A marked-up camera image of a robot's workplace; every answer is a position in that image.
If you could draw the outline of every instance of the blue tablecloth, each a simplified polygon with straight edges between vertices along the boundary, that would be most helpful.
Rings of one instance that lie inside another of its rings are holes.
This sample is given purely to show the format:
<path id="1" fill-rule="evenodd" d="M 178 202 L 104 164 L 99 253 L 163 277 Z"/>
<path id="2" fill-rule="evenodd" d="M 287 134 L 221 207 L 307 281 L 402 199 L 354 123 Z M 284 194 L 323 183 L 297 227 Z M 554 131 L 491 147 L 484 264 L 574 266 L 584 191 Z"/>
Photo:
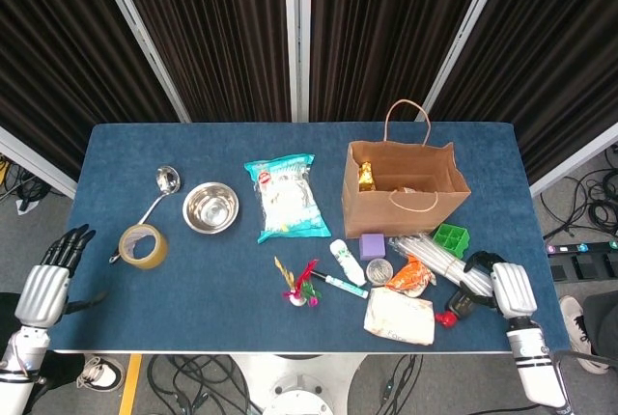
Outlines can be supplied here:
<path id="1" fill-rule="evenodd" d="M 389 139 L 420 143 L 422 123 L 394 123 Z M 341 191 L 348 142 L 378 141 L 381 123 L 105 124 L 98 125 L 84 161 L 69 226 L 88 223 L 88 245 L 70 286 L 71 300 L 109 291 L 96 308 L 67 316 L 52 329 L 52 347 L 112 351 L 491 352 L 509 349 L 506 321 L 479 308 L 453 329 L 435 328 L 432 346 L 385 340 L 363 329 L 367 302 L 317 283 L 320 306 L 297 308 L 282 298 L 285 284 L 273 256 L 295 272 L 320 259 L 319 269 L 344 279 L 328 245 L 344 237 Z M 499 253 L 523 264 L 539 304 L 534 315 L 548 345 L 568 340 L 549 273 L 541 232 L 513 128 L 509 124 L 433 124 L 430 144 L 455 142 L 459 169 L 472 195 L 448 219 L 467 227 L 467 254 Z M 310 174 L 315 198 L 333 238 L 274 238 L 258 245 L 262 214 L 243 163 L 285 154 L 316 156 Z M 122 232 L 158 195 L 155 170 L 175 167 L 182 190 L 165 198 L 149 223 L 169 243 L 158 268 L 108 263 Z M 239 217 L 219 235 L 200 235 L 183 221 L 186 194 L 205 181 L 237 192 Z M 348 245 L 358 254 L 357 240 Z M 398 269 L 404 259 L 387 258 Z M 442 311 L 455 287 L 438 277 L 422 297 Z"/>

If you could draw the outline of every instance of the purple cube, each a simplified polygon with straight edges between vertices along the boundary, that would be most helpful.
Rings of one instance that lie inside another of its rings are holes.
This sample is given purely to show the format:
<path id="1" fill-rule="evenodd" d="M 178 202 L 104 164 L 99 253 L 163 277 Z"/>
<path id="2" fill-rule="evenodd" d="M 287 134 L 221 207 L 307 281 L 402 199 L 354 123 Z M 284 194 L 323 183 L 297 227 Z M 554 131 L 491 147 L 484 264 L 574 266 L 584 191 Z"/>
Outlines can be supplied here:
<path id="1" fill-rule="evenodd" d="M 360 236 L 360 260 L 383 258 L 386 255 L 383 234 L 364 234 Z"/>

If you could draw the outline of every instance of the sneaker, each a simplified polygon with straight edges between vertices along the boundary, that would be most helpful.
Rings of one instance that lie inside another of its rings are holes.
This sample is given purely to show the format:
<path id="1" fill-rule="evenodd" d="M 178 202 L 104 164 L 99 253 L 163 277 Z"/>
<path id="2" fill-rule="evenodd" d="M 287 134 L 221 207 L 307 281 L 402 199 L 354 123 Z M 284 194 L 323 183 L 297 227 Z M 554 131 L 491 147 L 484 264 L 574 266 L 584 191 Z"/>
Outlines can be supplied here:
<path id="1" fill-rule="evenodd" d="M 571 348 L 576 352 L 593 355 L 592 345 L 583 322 L 583 309 L 577 300 L 572 296 L 562 296 L 560 298 L 560 310 L 562 311 L 564 323 L 567 326 Z M 577 359 L 577 361 L 585 371 L 591 374 L 607 373 L 608 366 L 605 364 L 598 364 L 585 359 Z"/>
<path id="2" fill-rule="evenodd" d="M 115 391 L 125 382 L 125 369 L 110 357 L 93 357 L 77 377 L 78 388 L 88 388 L 102 393 Z"/>

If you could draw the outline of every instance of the packing tape roll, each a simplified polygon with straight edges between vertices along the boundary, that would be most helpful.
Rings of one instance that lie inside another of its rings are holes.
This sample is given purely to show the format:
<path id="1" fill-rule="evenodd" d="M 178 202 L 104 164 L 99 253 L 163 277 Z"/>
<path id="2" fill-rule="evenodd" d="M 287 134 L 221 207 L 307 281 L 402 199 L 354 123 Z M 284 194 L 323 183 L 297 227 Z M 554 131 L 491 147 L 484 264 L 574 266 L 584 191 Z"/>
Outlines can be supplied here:
<path id="1" fill-rule="evenodd" d="M 133 257 L 135 244 L 137 244 L 137 241 L 145 238 L 146 236 L 154 237 L 154 249 L 148 256 L 136 259 Z M 136 267 L 143 269 L 155 268 L 162 263 L 165 256 L 167 256 L 167 241 L 165 241 L 165 238 L 161 232 L 152 225 L 133 225 L 132 227 L 126 229 L 120 237 L 118 252 L 126 263 L 130 263 L 131 265 L 135 265 Z"/>

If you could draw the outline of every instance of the paper bag handle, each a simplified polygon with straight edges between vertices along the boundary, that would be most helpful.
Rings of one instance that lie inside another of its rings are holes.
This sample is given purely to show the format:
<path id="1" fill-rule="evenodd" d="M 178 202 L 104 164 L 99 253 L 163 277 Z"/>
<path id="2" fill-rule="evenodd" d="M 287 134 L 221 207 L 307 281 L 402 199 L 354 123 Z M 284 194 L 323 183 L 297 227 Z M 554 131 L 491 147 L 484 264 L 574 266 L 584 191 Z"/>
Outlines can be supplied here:
<path id="1" fill-rule="evenodd" d="M 390 201 L 390 202 L 391 202 L 393 205 L 395 205 L 397 208 L 399 208 L 399 209 L 403 209 L 403 210 L 408 210 L 409 212 L 429 212 L 430 210 L 432 210 L 433 208 L 435 208 L 435 206 L 437 205 L 437 191 L 436 191 L 436 192 L 434 192 L 434 195 L 435 195 L 434 203 L 433 203 L 431 206 L 429 206 L 429 207 L 427 207 L 427 208 L 425 208 L 425 209 L 412 209 L 412 208 L 410 208 L 410 207 L 405 207 L 405 206 L 402 206 L 402 205 L 400 205 L 400 204 L 398 204 L 398 203 L 395 203 L 395 202 L 393 201 L 393 195 L 394 195 L 395 193 L 397 193 L 397 190 L 393 190 L 393 191 L 390 193 L 390 195 L 388 195 L 388 201 Z"/>
<path id="2" fill-rule="evenodd" d="M 427 145 L 427 140 L 429 140 L 429 134 L 432 131 L 432 123 L 429 120 L 429 116 L 427 115 L 427 111 L 425 111 L 418 104 L 416 104 L 414 101 L 411 101 L 409 99 L 398 99 L 390 107 L 390 109 L 388 110 L 388 113 L 386 113 L 386 119 L 384 120 L 384 139 L 383 139 L 383 141 L 385 142 L 385 141 L 388 140 L 388 118 L 390 118 L 390 113 L 393 112 L 393 109 L 395 109 L 395 106 L 398 106 L 398 105 L 400 105 L 402 103 L 411 104 L 412 106 L 416 107 L 423 114 L 423 116 L 425 116 L 425 121 L 427 121 L 427 133 L 425 134 L 425 140 L 423 140 L 423 146 Z"/>

